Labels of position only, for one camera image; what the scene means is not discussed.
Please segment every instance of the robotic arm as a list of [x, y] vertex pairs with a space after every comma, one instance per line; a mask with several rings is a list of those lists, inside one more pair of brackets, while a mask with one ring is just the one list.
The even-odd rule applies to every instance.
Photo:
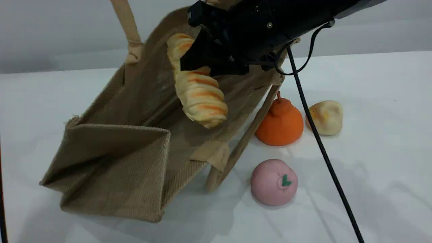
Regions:
[[273, 68], [273, 51], [299, 36], [386, 0], [242, 0], [229, 10], [198, 1], [188, 10], [189, 25], [201, 26], [181, 58], [182, 70], [204, 65], [212, 76], [243, 75], [250, 64]]

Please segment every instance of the fake bread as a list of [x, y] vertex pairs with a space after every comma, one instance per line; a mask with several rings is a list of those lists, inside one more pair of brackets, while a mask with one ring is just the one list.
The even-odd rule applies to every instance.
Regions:
[[193, 71], [180, 70], [180, 58], [191, 48], [193, 42], [192, 37], [182, 33], [174, 34], [167, 41], [175, 91], [189, 119], [206, 128], [213, 128], [226, 120], [228, 106], [223, 102], [224, 95], [219, 90], [219, 83], [209, 76], [209, 67]]

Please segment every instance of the black wire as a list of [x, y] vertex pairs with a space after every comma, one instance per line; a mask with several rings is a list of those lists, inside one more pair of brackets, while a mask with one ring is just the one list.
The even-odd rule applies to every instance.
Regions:
[[[319, 33], [322, 29], [331, 28], [333, 25], [334, 25], [334, 19], [332, 19], [331, 21], [329, 21], [328, 23], [326, 23], [325, 25], [321, 26], [320, 28], [318, 28], [318, 29], [316, 29], [316, 30], [314, 31], [314, 33], [312, 34], [312, 37], [311, 37], [311, 45], [309, 46], [309, 54], [308, 54], [308, 58], [307, 58], [305, 64], [303, 64], [303, 66], [302, 66], [300, 69], [297, 70], [298, 73], [301, 72], [301, 71], [306, 67], [306, 65], [307, 65], [308, 62], [309, 62], [309, 59], [311, 59], [312, 52], [314, 51], [315, 39], [316, 39], [318, 33]], [[285, 49], [287, 49], [288, 47], [290, 47], [290, 46], [291, 46], [291, 43], [292, 43], [292, 42], [289, 42], [289, 43], [285, 44], [285, 45], [284, 45], [284, 46], [283, 46], [283, 47], [282, 47], [282, 48], [277, 52], [277, 54], [276, 54], [276, 58], [275, 58], [275, 60], [274, 60], [274, 68], [276, 69], [276, 71], [277, 71], [278, 73], [280, 73], [280, 74], [282, 74], [282, 75], [286, 75], [286, 76], [291, 76], [291, 75], [294, 74], [294, 72], [289, 73], [289, 74], [284, 73], [284, 72], [279, 68], [278, 61], [279, 61], [279, 59], [280, 59], [280, 56], [282, 56], [283, 50], [285, 50]]]
[[0, 148], [0, 233], [1, 233], [1, 242], [7, 243], [7, 230], [6, 230], [6, 217], [4, 213], [4, 199], [3, 199], [3, 181], [2, 181], [2, 172], [1, 172], [1, 148]]
[[[303, 70], [303, 68], [306, 66], [306, 64], [308, 63], [308, 61], [310, 59], [310, 56], [312, 55], [312, 50], [313, 50], [313, 46], [314, 46], [316, 35], [322, 29], [324, 29], [324, 28], [330, 28], [331, 26], [333, 26], [333, 24], [334, 24], [334, 20], [333, 20], [333, 23], [326, 24], [326, 25], [320, 27], [319, 29], [317, 29], [314, 32], [314, 34], [312, 35], [311, 47], [309, 49], [308, 60], [306, 61], [306, 63], [299, 70], [297, 70], [297, 68], [295, 67], [295, 62], [294, 62], [294, 57], [292, 56], [291, 46], [287, 44], [285, 46], [285, 48], [288, 51], [288, 57], [289, 57], [289, 61], [291, 63], [292, 74], [294, 75], [295, 83], [297, 84], [297, 89], [299, 90], [300, 99], [302, 100], [302, 105], [303, 105], [303, 108], [305, 109], [306, 117], [308, 118], [309, 124], [311, 125], [311, 128], [312, 128], [312, 131], [314, 133], [315, 139], [316, 139], [316, 141], [318, 143], [318, 146], [319, 146], [319, 148], [321, 150], [321, 153], [323, 155], [324, 161], [325, 161], [325, 163], [327, 165], [327, 168], [328, 168], [328, 170], [330, 172], [331, 178], [333, 179], [333, 182], [334, 182], [334, 184], [336, 186], [336, 189], [337, 189], [337, 191], [339, 193], [340, 199], [342, 200], [342, 203], [343, 203], [343, 205], [345, 207], [346, 213], [348, 214], [349, 220], [351, 221], [351, 224], [353, 226], [354, 232], [356, 233], [357, 239], [358, 239], [359, 243], [364, 243], [364, 240], [363, 240], [363, 237], [362, 237], [362, 233], [360, 232], [359, 226], [357, 225], [357, 222], [356, 222], [356, 218], [354, 217], [353, 211], [351, 210], [351, 207], [349, 206], [348, 200], [347, 200], [347, 198], [345, 196], [345, 193], [342, 190], [342, 186], [340, 185], [339, 180], [338, 180], [338, 178], [336, 176], [336, 173], [334, 172], [333, 166], [331, 165], [330, 159], [329, 159], [329, 157], [327, 155], [327, 152], [326, 152], [326, 150], [324, 148], [324, 145], [323, 145], [323, 143], [321, 141], [320, 135], [318, 134], [317, 128], [316, 128], [315, 123], [314, 123], [314, 121], [312, 119], [311, 113], [309, 111], [309, 106], [308, 106], [308, 104], [306, 102], [305, 94], [303, 93], [302, 85], [300, 83], [299, 74], [298, 74], [298, 72], [301, 71], [301, 70]], [[275, 61], [276, 71], [279, 72], [282, 75], [290, 75], [290, 74], [286, 74], [286, 73], [282, 72], [279, 69], [279, 67], [277, 65], [277, 61], [278, 61], [279, 58], [280, 58], [280, 54], [278, 54], [278, 56], [276, 57], [276, 61]]]

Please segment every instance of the burlap bag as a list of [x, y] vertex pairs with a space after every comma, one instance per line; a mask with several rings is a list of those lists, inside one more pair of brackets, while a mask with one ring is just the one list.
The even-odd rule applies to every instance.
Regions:
[[[213, 165], [207, 188], [218, 187], [268, 111], [283, 78], [259, 66], [244, 76], [218, 77], [229, 113], [222, 125], [206, 129], [183, 113], [166, 55], [171, 35], [196, 37], [199, 32], [187, 24], [187, 8], [168, 14], [143, 44], [127, 1], [111, 2], [126, 33], [129, 54], [85, 113], [69, 120], [40, 184], [63, 193], [64, 211], [158, 222], [164, 207], [207, 163]], [[215, 5], [227, 8], [236, 2], [220, 0]], [[276, 85], [262, 109], [229, 153], [228, 141], [272, 84]]]

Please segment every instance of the pink peach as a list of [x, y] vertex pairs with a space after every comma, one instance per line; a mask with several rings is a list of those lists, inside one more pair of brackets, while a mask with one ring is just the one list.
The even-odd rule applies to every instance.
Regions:
[[263, 204], [280, 206], [288, 203], [297, 191], [295, 172], [282, 160], [266, 160], [253, 171], [252, 194]]

